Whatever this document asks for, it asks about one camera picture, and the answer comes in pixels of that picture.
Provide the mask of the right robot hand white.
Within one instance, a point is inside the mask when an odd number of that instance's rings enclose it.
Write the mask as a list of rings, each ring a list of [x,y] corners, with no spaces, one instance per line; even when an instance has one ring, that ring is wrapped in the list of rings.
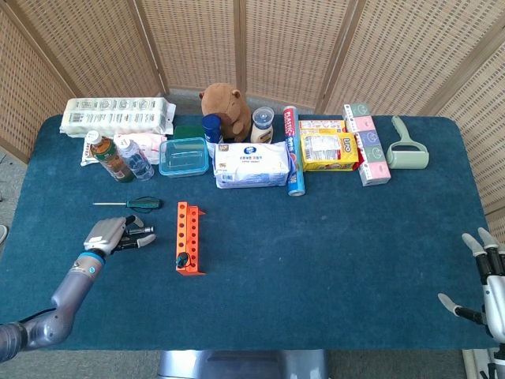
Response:
[[[462,240],[476,261],[484,299],[482,311],[458,305],[444,293],[437,297],[450,313],[484,325],[497,343],[504,344],[504,244],[483,227],[477,233],[482,243],[468,233],[462,234]]]

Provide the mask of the left robot hand silver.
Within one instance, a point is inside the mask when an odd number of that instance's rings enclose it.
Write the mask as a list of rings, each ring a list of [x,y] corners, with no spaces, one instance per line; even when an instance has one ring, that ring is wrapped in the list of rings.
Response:
[[[98,221],[84,240],[84,250],[109,256],[116,251],[139,249],[156,239],[154,229],[134,215]]]

